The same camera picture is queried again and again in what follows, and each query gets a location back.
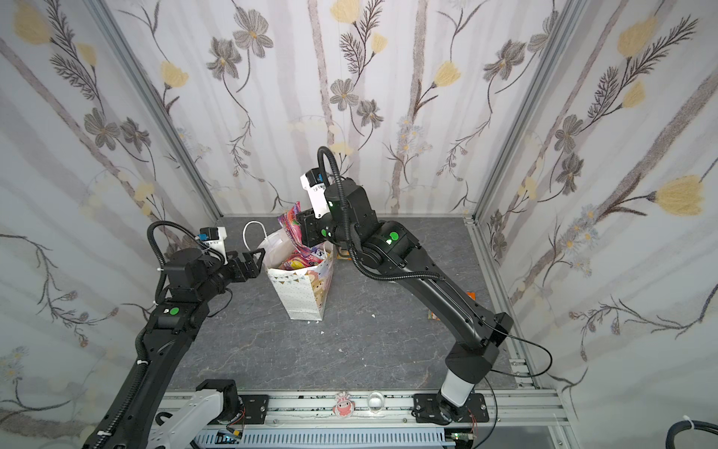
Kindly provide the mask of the pink yellow Fox's candy bag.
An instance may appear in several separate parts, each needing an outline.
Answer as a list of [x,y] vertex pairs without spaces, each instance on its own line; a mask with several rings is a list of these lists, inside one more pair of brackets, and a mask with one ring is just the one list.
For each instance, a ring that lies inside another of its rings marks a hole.
[[320,265],[326,260],[326,252],[322,247],[310,248],[308,251],[295,250],[284,262],[280,263],[282,271],[298,271]]

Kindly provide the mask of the purple Fox's berries bag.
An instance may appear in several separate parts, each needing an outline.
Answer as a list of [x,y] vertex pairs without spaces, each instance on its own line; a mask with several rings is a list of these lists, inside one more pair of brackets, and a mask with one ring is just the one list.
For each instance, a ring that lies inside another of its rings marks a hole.
[[278,221],[282,226],[282,229],[289,237],[293,247],[295,247],[295,250],[299,254],[306,256],[310,253],[310,248],[308,248],[302,241],[303,233],[299,223],[299,213],[301,213],[300,203],[295,202],[290,209],[278,218]]

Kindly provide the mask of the white cartoon paper bag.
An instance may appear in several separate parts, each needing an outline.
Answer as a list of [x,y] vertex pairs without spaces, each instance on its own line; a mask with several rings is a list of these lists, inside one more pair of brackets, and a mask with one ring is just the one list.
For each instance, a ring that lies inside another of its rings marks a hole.
[[[251,226],[261,227],[264,238],[260,243],[250,245],[247,237]],[[248,250],[265,250],[264,271],[289,318],[322,321],[334,274],[335,247],[330,243],[321,244],[317,254],[321,261],[304,267],[297,259],[297,248],[283,229],[269,234],[261,222],[252,220],[244,226],[242,240]]]

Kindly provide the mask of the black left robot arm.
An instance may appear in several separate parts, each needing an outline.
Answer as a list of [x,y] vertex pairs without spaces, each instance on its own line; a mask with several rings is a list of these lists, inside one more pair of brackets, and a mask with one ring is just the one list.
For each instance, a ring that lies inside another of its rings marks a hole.
[[162,425],[155,422],[175,370],[209,317],[209,303],[230,284],[255,279],[262,271],[265,249],[226,252],[225,238],[221,227],[204,227],[194,235],[167,220],[148,226],[160,272],[155,307],[136,336],[134,365],[84,447],[184,448],[209,423],[233,424],[245,417],[235,381],[209,380],[181,411]]

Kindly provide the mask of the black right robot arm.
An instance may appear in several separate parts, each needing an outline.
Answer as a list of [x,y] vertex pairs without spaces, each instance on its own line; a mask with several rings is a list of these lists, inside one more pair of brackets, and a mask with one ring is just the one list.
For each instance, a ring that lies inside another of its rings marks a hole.
[[449,329],[455,343],[445,358],[443,384],[428,404],[416,403],[412,414],[419,423],[440,426],[462,421],[474,388],[495,370],[500,346],[512,336],[512,318],[471,299],[403,224],[380,220],[365,189],[341,175],[329,148],[318,149],[317,163],[301,178],[312,204],[298,216],[302,243],[329,242],[346,251],[361,274],[402,286]]

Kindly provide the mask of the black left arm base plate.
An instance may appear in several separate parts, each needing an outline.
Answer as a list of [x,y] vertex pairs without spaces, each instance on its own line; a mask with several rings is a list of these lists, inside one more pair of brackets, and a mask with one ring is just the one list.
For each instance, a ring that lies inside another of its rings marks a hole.
[[263,425],[266,422],[267,411],[269,410],[269,395],[247,395],[239,396],[242,411],[239,423],[243,425]]

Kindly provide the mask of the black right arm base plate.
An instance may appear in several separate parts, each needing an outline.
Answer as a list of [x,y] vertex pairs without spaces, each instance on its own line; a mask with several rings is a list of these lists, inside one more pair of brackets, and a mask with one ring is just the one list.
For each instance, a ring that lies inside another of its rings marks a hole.
[[488,423],[489,413],[484,395],[471,393],[463,406],[455,406],[439,393],[414,394],[411,415],[418,424],[449,426]]

